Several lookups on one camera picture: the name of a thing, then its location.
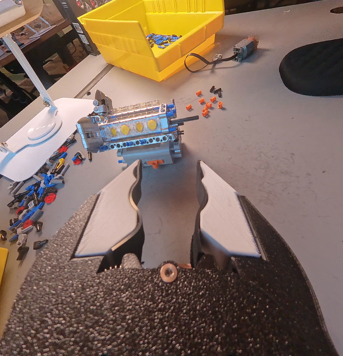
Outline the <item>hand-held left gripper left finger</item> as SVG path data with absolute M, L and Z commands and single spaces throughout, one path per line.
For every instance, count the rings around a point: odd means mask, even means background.
M 103 256 L 98 273 L 120 265 L 142 267 L 141 180 L 142 163 L 136 160 L 98 193 L 72 259 Z

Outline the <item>black wrist pad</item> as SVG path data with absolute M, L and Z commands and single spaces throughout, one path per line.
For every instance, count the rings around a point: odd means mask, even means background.
M 281 61 L 279 72 L 284 85 L 295 93 L 343 95 L 343 38 L 292 50 Z

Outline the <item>pile of coloured brick parts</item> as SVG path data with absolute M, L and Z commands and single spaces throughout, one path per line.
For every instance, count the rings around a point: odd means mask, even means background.
M 0 230 L 1 241 L 8 240 L 9 243 L 17 245 L 17 260 L 24 260 L 28 251 L 28 234 L 36 231 L 42 233 L 43 209 L 51 204 L 57 197 L 58 190 L 65 185 L 65 174 L 70 163 L 79 165 L 84 162 L 85 156 L 77 152 L 71 160 L 67 157 L 67 150 L 75 142 L 77 130 L 73 132 L 63 144 L 55 150 L 46 162 L 30 178 L 19 182 L 11 182 L 9 185 L 13 199 L 7 207 L 14 212 L 9 220 L 8 231 L 11 237 L 7 238 L 7 232 Z

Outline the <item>background desk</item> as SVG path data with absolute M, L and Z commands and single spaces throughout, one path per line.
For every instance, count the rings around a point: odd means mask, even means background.
M 45 60 L 51 55 L 55 53 L 59 53 L 62 47 L 66 47 L 67 43 L 70 43 L 74 40 L 73 37 L 69 37 L 69 33 L 64 35 L 63 38 L 59 38 L 59 41 L 55 40 L 52 45 L 50 45 L 50 39 L 55 38 L 57 33 L 64 28 L 71 25 L 69 20 L 61 20 L 58 22 L 56 27 L 50 28 L 50 30 L 40 38 L 37 38 L 35 41 L 29 42 L 27 45 L 23 47 L 23 49 L 19 48 L 19 46 L 15 43 L 12 34 L 8 33 L 2 38 L 8 41 L 8 44 L 13 45 L 15 51 L 10 54 L 6 54 L 0 59 L 0 68 L 3 68 L 6 65 L 9 65 L 13 61 L 17 61 L 21 66 L 22 70 L 32 79 L 36 89 L 39 91 L 41 97 L 43 98 L 43 103 L 45 106 L 54 106 L 53 99 L 47 92 L 47 88 L 43 82 L 46 77 L 41 74 L 43 70 L 42 61 L 40 59 Z M 18 92 L 18 95 L 23 98 L 31 98 L 31 94 L 28 92 L 22 91 L 16 84 L 14 84 L 9 78 L 5 79 L 2 77 L 2 73 L 0 72 L 0 80 L 7 85 L 7 87 L 15 92 Z

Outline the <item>grey desk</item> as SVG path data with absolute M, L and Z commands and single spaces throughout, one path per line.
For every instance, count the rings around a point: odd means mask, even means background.
M 214 53 L 232 54 L 255 35 L 258 49 L 239 65 L 226 62 L 195 74 L 183 69 L 163 82 L 88 56 L 49 89 L 75 97 L 100 89 L 114 106 L 175 99 L 178 117 L 200 115 L 195 92 L 209 100 L 223 90 L 223 110 L 183 126 L 183 157 L 144 168 L 138 204 L 146 233 L 144 265 L 189 262 L 199 207 L 196 163 L 203 160 L 245 195 L 288 243 L 302 264 L 325 323 L 343 355 L 343 96 L 302 96 L 286 88 L 279 65 L 291 50 L 343 38 L 343 1 L 318 1 L 225 17 Z

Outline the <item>white book stand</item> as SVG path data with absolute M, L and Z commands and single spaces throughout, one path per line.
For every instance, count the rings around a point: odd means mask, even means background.
M 42 1 L 0 1 L 0 38 L 26 71 L 45 105 L 7 142 L 0 143 L 0 174 L 18 182 L 35 174 L 75 131 L 76 122 L 83 114 L 93 108 L 92 100 L 60 98 L 53 101 L 12 39 L 11 32 L 36 19 L 42 8 Z

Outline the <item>black toy set box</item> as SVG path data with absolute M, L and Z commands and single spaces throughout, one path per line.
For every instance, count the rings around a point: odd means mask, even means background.
M 88 32 L 78 18 L 104 4 L 109 0 L 54 0 L 53 1 L 61 15 L 71 21 L 71 25 L 75 33 L 79 36 L 79 40 L 83 45 L 87 54 L 98 56 L 100 51 L 93 43 Z

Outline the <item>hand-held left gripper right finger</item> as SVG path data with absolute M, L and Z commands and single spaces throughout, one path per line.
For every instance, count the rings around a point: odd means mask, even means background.
M 207 246 L 214 257 L 262 258 L 267 255 L 246 210 L 245 197 L 237 193 L 203 161 L 197 162 L 196 188 L 199 210 L 191 243 L 191 266 L 196 268 Z

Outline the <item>scatter of blue black pins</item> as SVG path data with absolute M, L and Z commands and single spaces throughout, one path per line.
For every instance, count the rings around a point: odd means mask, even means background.
M 160 49 L 165 49 L 180 38 L 182 38 L 182 35 L 178 36 L 176 34 L 167 35 L 150 33 L 146 36 L 146 39 L 148 40 L 151 48 L 158 47 Z

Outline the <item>toy brick engine model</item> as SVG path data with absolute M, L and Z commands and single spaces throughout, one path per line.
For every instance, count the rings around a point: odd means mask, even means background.
M 132 164 L 140 159 L 144 167 L 158 168 L 182 157 L 184 122 L 199 116 L 177 118 L 174 100 L 170 104 L 152 100 L 113 108 L 111 99 L 97 90 L 94 111 L 76 123 L 83 146 L 88 152 L 116 150 L 119 163 Z

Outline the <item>cluster of orange bushes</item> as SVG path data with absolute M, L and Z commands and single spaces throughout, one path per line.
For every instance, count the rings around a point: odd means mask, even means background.
M 199 104 L 202 106 L 202 116 L 207 117 L 212 109 L 219 109 L 223 110 L 223 102 L 221 101 L 221 98 L 218 97 L 217 91 L 218 89 L 215 89 L 214 92 L 210 93 L 211 97 L 208 98 L 209 101 L 207 101 L 207 97 L 204 95 L 204 93 L 201 90 L 196 91 L 196 96 L 198 97 Z

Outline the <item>grey toy motor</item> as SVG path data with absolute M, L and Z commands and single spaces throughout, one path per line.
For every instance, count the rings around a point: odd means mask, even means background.
M 235 58 L 233 61 L 241 62 L 245 60 L 257 49 L 258 43 L 257 36 L 251 36 L 234 45 L 233 54 L 235 55 Z

